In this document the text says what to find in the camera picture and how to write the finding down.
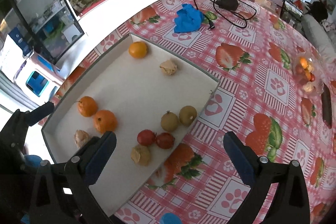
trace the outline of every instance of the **metal bolt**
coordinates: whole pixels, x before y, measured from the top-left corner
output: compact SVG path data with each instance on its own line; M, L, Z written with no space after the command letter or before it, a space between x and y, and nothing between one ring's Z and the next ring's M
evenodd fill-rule
M300 163L297 160L293 160L292 165L294 165L295 167L299 167Z
M49 160L43 160L40 162L41 166L46 166L49 163Z
M71 162L74 163L74 164L79 162L79 160L80 160L80 157L78 157L78 156L74 156L74 157L71 158Z
M268 158L266 158L266 157L260 157L259 160L262 164L268 163Z

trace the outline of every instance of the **tablecloth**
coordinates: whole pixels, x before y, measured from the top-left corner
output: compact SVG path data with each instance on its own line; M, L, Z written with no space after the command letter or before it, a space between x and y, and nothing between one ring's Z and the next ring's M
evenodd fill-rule
M278 149L272 150L272 155L263 150L264 147L261 154L269 155L279 163L289 163L292 159L300 162L308 189L311 221L318 221L334 202L335 126L329 129L325 125L320 97L305 99L290 69L300 52L318 54L292 27L285 24L285 29L274 29L269 20L270 12L247 0L245 2L257 10L256 17L249 21L246 29L217 17L209 0L197 0L199 8L213 18L216 28L209 31L208 25L202 24L198 31L176 34L173 30L176 12L181 9L181 4L193 4L193 0L159 0L133 16L97 45L52 99L58 103L78 75L128 32L189 59L220 80L220 87L213 94L206 110L183 140L202 157L204 164L197 167L199 175L190 180L176 175L175 186L165 189L152 190L143 186L116 213L125 223L159 223L161 216L167 212L178 215L183 223L226 223L250 188L242 183L225 153L223 135L233 131L243 143L247 142L249 134L258 138L262 130L258 122L263 122L265 116L266 120L270 119L280 127L282 139L277 144ZM240 5L238 11L245 17L253 12L244 4ZM242 24L231 13L223 14L232 22ZM117 16L111 12L110 20ZM277 47L289 56L291 63L284 61L286 56L279 59L273 53L272 49ZM229 61L223 57L224 61L219 61L219 64L219 51L223 48L229 53ZM329 87L335 104L335 64L323 64L323 69L321 77ZM308 108L308 116L302 115L302 108ZM260 153L260 147L253 149ZM265 217L275 190L276 185L272 185L255 223Z

